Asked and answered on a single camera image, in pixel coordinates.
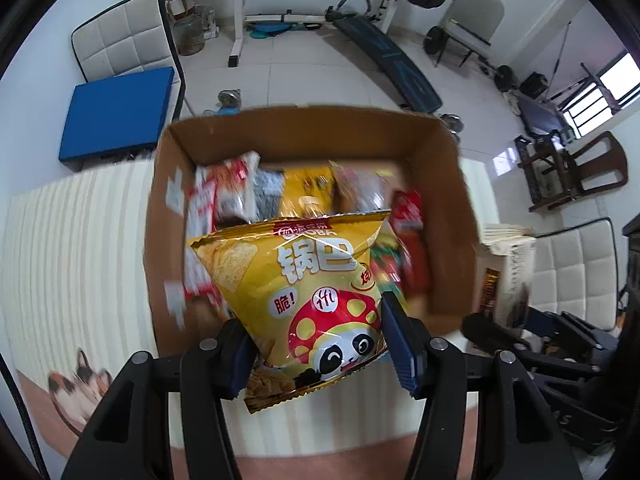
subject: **glass jar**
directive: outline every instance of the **glass jar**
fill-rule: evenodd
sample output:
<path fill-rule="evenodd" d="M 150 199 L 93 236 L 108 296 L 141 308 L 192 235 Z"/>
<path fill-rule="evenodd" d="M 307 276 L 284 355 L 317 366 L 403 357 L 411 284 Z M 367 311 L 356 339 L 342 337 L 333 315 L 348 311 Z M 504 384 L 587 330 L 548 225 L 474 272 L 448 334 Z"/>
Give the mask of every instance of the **glass jar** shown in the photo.
<path fill-rule="evenodd" d="M 202 19 L 193 10 L 174 23 L 174 41 L 181 56 L 192 56 L 204 48 Z"/>

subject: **yellow snack package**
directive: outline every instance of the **yellow snack package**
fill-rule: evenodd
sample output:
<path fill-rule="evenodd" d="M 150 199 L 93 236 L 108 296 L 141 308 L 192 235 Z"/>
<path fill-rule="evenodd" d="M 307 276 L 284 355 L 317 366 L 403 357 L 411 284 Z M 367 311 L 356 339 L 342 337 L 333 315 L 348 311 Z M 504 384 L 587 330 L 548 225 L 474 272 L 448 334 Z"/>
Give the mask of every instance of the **yellow snack package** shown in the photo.
<path fill-rule="evenodd" d="M 271 220 L 190 242 L 262 356 L 247 385 L 250 412 L 338 380 L 383 350 L 369 258 L 387 215 Z"/>
<path fill-rule="evenodd" d="M 318 218 L 331 213 L 334 173 L 329 166 L 285 170 L 278 216 Z"/>

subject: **white chair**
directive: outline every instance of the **white chair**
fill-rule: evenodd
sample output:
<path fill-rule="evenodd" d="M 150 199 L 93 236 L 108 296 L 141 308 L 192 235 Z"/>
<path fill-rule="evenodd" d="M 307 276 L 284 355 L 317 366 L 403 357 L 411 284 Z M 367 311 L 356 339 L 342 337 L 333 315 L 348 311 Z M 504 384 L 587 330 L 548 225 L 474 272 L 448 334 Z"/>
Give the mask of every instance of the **white chair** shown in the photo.
<path fill-rule="evenodd" d="M 610 219 L 536 237 L 529 304 L 541 312 L 569 312 L 607 332 L 615 329 L 618 263 Z"/>
<path fill-rule="evenodd" d="M 164 124 L 180 119 L 183 101 L 194 115 L 164 0 L 123 0 L 76 28 L 71 44 L 87 82 L 172 66 Z"/>

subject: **wooden chair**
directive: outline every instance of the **wooden chair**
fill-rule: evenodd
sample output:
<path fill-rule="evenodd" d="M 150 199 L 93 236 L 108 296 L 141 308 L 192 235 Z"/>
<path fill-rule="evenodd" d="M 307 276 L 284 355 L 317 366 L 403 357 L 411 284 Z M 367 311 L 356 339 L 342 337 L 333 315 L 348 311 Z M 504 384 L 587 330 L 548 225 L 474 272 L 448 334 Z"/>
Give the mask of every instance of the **wooden chair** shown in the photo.
<path fill-rule="evenodd" d="M 609 141 L 609 151 L 603 153 L 600 156 L 592 158 L 591 160 L 578 164 L 576 159 L 583 156 L 589 150 L 591 150 L 596 144 L 603 140 Z M 600 134 L 591 142 L 588 142 L 580 150 L 575 153 L 568 153 L 566 155 L 566 163 L 569 174 L 574 181 L 575 189 L 578 196 L 589 196 L 595 193 L 601 193 L 603 191 L 609 191 L 611 189 L 617 189 L 624 186 L 629 181 L 628 163 L 626 161 L 625 150 L 622 148 L 616 137 L 611 132 L 604 132 Z M 602 186 L 591 187 L 584 189 L 583 182 L 589 178 L 602 176 L 608 173 L 619 172 L 622 179 L 610 184 L 603 184 Z"/>

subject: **weight bench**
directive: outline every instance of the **weight bench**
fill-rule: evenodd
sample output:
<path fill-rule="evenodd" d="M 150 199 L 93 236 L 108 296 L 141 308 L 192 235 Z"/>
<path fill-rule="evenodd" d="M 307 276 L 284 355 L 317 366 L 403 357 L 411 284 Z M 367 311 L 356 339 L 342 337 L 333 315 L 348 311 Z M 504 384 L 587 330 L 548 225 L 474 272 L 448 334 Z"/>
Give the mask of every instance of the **weight bench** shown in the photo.
<path fill-rule="evenodd" d="M 409 110 L 433 114 L 442 106 L 442 99 L 415 63 L 367 18 L 328 12 L 326 19 L 362 49 L 391 79 Z"/>

